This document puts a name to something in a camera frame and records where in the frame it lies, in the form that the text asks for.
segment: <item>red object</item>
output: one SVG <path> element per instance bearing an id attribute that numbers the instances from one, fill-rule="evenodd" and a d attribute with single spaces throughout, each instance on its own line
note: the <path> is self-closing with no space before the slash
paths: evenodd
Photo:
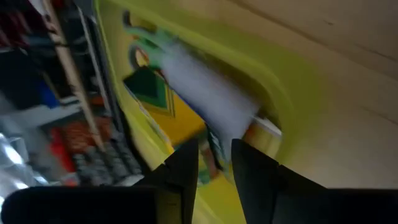
<path id="1" fill-rule="evenodd" d="M 72 159 L 62 141 L 62 134 L 59 128 L 51 129 L 51 135 L 53 141 L 50 145 L 51 151 L 55 157 L 61 162 L 61 165 L 68 172 L 75 172 L 75 166 L 73 165 Z"/>

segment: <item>yellow plastic tray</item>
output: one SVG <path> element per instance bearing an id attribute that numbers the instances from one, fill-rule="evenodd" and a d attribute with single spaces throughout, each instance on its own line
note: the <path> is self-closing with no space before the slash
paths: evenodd
<path id="1" fill-rule="evenodd" d="M 316 128 L 321 108 L 320 81 L 313 66 L 298 55 L 256 36 L 245 34 L 215 21 L 191 16 L 166 0 L 96 1 L 98 25 L 105 42 L 113 85 L 122 110 L 131 126 L 134 142 L 151 168 L 163 162 L 170 144 L 154 132 L 146 116 L 123 85 L 131 71 L 128 48 L 121 44 L 121 12 L 130 10 L 159 27 L 178 35 L 186 43 L 239 69 L 246 86 L 253 84 L 258 96 L 271 98 L 283 131 L 276 159 L 283 163 L 302 135 Z M 198 188 L 195 200 L 195 223 L 244 223 L 236 187 L 222 175 Z"/>

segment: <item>yellow container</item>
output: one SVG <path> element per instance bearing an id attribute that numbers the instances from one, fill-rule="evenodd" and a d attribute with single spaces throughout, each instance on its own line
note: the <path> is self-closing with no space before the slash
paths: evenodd
<path id="1" fill-rule="evenodd" d="M 274 108 L 283 132 L 276 156 L 284 157 L 316 129 L 323 93 L 313 66 L 298 55 L 254 35 L 245 34 L 215 21 L 208 21 L 177 9 L 166 0 L 96 1 L 98 25 L 108 55 L 109 69 L 119 104 L 126 114 L 133 140 L 151 168 L 157 167 L 172 152 L 153 129 L 153 119 L 140 110 L 125 89 L 123 79 L 130 74 L 128 46 L 123 40 L 121 14 L 128 9 L 151 24 L 178 35 L 181 40 L 217 60 L 237 68 L 233 79 L 250 88 L 266 109 Z M 195 223 L 244 223 L 236 187 L 221 175 L 197 190 Z"/>

